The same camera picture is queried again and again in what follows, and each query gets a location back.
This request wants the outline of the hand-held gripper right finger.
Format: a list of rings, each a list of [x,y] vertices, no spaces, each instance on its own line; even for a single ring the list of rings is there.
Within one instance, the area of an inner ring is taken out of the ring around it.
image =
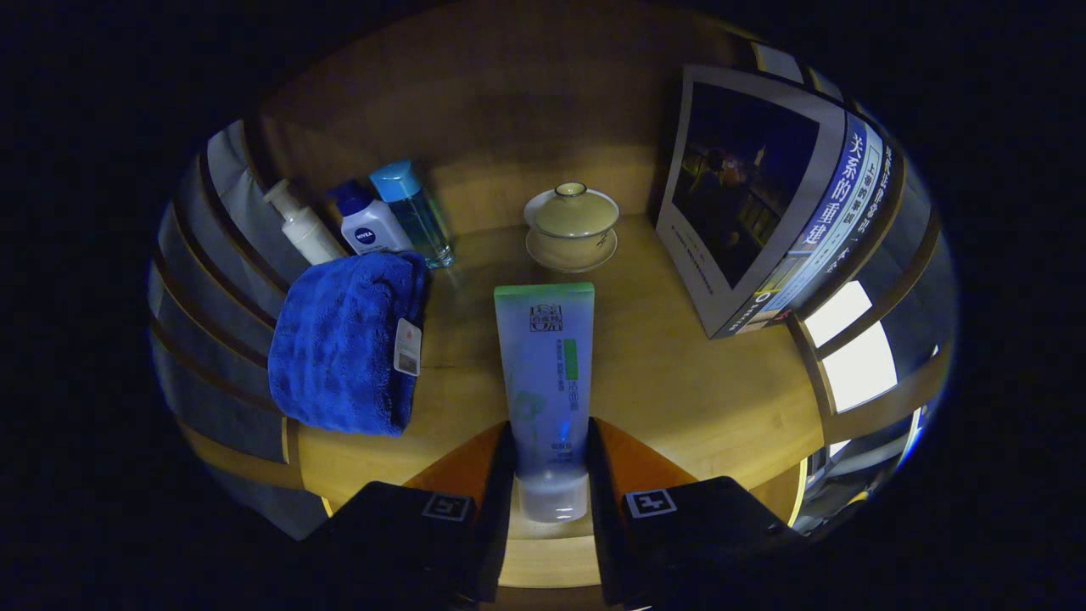
[[[735,479],[698,479],[590,418],[585,451],[602,596],[624,608],[745,608],[806,538]]]

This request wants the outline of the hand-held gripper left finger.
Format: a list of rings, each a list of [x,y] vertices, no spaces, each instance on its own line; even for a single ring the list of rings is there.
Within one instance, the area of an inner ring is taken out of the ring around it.
[[[490,427],[402,485],[365,484],[305,542],[333,606],[477,606],[496,599],[512,522],[512,424]]]

